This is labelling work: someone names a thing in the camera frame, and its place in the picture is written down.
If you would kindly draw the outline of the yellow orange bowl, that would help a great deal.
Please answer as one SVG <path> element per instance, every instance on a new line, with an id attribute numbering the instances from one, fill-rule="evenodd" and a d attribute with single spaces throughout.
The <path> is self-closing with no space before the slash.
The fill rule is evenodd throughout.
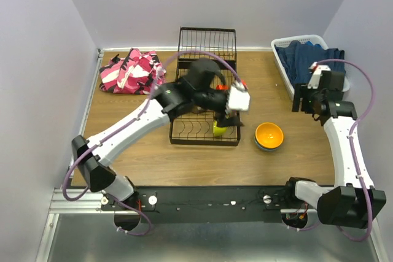
<path id="1" fill-rule="evenodd" d="M 278 125 L 271 122 L 265 122 L 258 125 L 256 128 L 254 139 L 264 147 L 275 148 L 282 145 L 284 133 Z"/>

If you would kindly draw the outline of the blue bowl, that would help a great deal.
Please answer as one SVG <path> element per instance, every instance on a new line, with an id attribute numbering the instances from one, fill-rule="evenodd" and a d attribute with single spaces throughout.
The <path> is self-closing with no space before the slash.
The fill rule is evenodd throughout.
<path id="1" fill-rule="evenodd" d="M 268 148 L 268 147 L 264 147 L 262 144 L 260 144 L 256 139 L 254 140 L 256 146 L 266 152 L 273 152 L 275 150 L 277 150 L 279 147 L 275 147 L 275 148 Z"/>

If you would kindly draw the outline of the orange bowl top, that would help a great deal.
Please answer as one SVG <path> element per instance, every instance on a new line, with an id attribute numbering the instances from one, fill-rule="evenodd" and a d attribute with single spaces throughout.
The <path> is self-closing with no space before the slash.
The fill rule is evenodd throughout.
<path id="1" fill-rule="evenodd" d="M 229 86 L 228 85 L 217 85 L 216 90 L 227 91 L 227 90 L 229 90 Z"/>

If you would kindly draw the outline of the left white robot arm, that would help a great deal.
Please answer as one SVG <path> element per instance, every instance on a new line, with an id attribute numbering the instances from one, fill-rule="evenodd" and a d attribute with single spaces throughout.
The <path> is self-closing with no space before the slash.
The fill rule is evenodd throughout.
<path id="1" fill-rule="evenodd" d="M 135 186 L 110 167 L 128 147 L 194 107 L 217 113 L 218 122 L 224 125 L 241 125 L 239 118 L 229 114 L 248 110 L 247 86 L 235 74 L 228 89 L 214 89 L 211 87 L 214 77 L 226 82 L 216 61 L 201 58 L 193 61 L 188 72 L 175 81 L 153 83 L 147 99 L 126 117 L 88 139 L 80 134 L 71 141 L 73 164 L 66 175 L 78 169 L 86 183 L 83 193 L 105 191 L 121 209 L 131 209 L 136 202 Z"/>

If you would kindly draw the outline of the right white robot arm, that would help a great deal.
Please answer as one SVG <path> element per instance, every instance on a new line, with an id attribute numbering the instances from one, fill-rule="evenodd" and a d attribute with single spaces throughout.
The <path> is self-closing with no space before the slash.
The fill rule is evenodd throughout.
<path id="1" fill-rule="evenodd" d="M 365 229 L 386 203 L 362 156 L 354 104 L 343 100 L 344 74 L 327 65 L 312 67 L 307 83 L 294 88 L 292 110 L 310 114 L 323 127 L 333 158 L 335 182 L 325 188 L 313 180 L 290 178 L 282 200 L 295 208 L 306 202 L 325 225 Z"/>

